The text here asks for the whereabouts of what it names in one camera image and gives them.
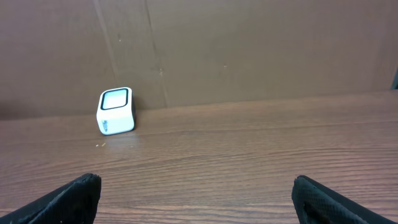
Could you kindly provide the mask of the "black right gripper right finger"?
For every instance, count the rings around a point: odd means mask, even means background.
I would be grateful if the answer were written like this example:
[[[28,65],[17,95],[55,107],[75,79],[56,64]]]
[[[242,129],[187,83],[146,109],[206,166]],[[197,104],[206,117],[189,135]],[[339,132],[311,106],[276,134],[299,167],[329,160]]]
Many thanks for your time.
[[[300,224],[397,224],[305,175],[294,180],[292,201]]]

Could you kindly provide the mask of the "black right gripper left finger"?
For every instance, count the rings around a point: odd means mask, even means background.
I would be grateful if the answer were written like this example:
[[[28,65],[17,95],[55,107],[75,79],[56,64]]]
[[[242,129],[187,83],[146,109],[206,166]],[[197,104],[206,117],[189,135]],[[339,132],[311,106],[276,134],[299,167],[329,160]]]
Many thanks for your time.
[[[3,217],[5,224],[92,224],[101,194],[101,177],[87,173]]]

